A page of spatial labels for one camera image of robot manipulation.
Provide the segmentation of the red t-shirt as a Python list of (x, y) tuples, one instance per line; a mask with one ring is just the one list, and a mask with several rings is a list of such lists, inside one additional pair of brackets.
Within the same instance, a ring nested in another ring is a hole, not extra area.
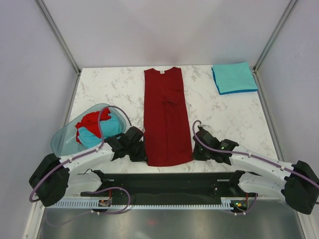
[(144, 71), (144, 128), (148, 165), (167, 167), (192, 161), (182, 71)]

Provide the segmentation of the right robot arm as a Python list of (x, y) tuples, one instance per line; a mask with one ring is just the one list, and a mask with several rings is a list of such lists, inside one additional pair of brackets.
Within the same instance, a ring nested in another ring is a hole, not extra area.
[(239, 143), (219, 141), (202, 125), (193, 127), (195, 160), (214, 160), (236, 168), (228, 183), (234, 196), (253, 193), (283, 200), (299, 213), (312, 213), (319, 198), (319, 178), (303, 161), (288, 163), (252, 152)]

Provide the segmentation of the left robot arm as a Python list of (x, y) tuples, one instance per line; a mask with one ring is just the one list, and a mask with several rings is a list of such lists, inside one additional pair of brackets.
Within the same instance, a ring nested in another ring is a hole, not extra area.
[(132, 126), (75, 154), (57, 157), (51, 153), (28, 181), (32, 187), (29, 200), (49, 207), (66, 197), (104, 196), (110, 188), (104, 176), (107, 163), (125, 156), (133, 162), (146, 161), (143, 130)]

